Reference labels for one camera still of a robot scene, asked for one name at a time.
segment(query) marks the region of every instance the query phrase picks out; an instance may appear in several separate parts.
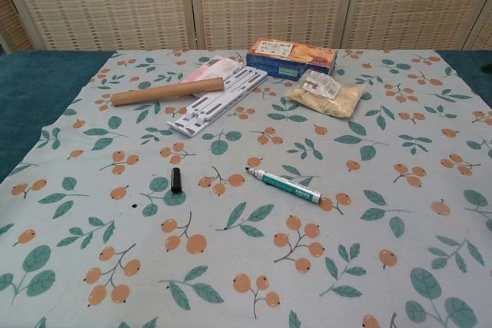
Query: plastic bag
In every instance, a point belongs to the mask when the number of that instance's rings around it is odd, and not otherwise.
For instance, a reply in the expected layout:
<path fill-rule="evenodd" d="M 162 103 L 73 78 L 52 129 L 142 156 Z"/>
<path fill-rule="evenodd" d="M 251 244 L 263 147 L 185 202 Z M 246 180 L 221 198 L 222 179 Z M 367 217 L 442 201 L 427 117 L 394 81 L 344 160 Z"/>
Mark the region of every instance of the plastic bag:
<path fill-rule="evenodd" d="M 285 96 L 322 114 L 348 118 L 363 93 L 360 85 L 340 84 L 328 75 L 308 69 Z"/>

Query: black marker cap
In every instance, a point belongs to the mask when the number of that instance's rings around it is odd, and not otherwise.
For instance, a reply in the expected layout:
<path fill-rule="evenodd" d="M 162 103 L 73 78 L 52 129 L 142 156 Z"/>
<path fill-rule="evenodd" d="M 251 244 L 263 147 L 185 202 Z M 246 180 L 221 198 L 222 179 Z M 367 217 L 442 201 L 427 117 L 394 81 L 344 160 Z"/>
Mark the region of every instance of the black marker cap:
<path fill-rule="evenodd" d="M 181 172 L 179 168 L 172 168 L 171 171 L 171 192 L 173 194 L 180 194 L 183 192 L 181 189 Z"/>

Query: green marker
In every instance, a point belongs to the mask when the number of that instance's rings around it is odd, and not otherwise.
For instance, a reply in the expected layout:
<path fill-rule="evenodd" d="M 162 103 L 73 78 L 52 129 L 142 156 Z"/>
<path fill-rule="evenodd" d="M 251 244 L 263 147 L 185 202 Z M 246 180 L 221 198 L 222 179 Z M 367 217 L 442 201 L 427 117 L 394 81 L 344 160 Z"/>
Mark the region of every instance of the green marker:
<path fill-rule="evenodd" d="M 249 174 L 252 174 L 258 180 L 263 181 L 266 184 L 271 184 L 272 186 L 278 187 L 296 196 L 302 197 L 303 199 L 309 200 L 315 204 L 318 204 L 321 199 L 321 192 L 312 190 L 302 184 L 296 184 L 295 182 L 286 180 L 285 178 L 276 176 L 272 173 L 268 173 L 262 169 L 253 169 L 249 167 L 246 167 L 245 169 Z"/>

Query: cardboard box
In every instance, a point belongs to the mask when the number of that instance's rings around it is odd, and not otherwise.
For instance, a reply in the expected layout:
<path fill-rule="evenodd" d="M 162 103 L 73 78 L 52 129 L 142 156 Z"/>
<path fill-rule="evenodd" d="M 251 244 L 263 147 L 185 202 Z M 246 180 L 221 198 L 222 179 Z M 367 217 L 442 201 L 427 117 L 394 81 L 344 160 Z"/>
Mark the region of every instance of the cardboard box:
<path fill-rule="evenodd" d="M 266 71 L 269 76 L 297 81 L 309 68 L 329 75 L 336 57 L 336 49 L 259 38 L 249 48 L 246 62 L 251 67 Z"/>

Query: woven screen panel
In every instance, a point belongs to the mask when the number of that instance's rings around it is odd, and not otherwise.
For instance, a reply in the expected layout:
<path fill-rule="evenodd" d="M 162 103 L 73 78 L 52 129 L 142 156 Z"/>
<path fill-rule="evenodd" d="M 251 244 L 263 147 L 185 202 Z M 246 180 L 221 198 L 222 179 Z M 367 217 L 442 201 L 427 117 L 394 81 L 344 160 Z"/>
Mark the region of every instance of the woven screen panel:
<path fill-rule="evenodd" d="M 492 49 L 492 7 L 471 44 L 472 49 Z"/>
<path fill-rule="evenodd" d="M 47 49 L 187 48 L 182 0 L 24 0 Z"/>
<path fill-rule="evenodd" d="M 461 49 L 485 0 L 351 0 L 344 48 Z"/>
<path fill-rule="evenodd" d="M 10 0 L 0 0 L 0 34 L 11 51 L 32 49 L 31 41 Z"/>
<path fill-rule="evenodd" d="M 201 0 L 206 48 L 248 48 L 260 36 L 338 47 L 343 0 Z"/>

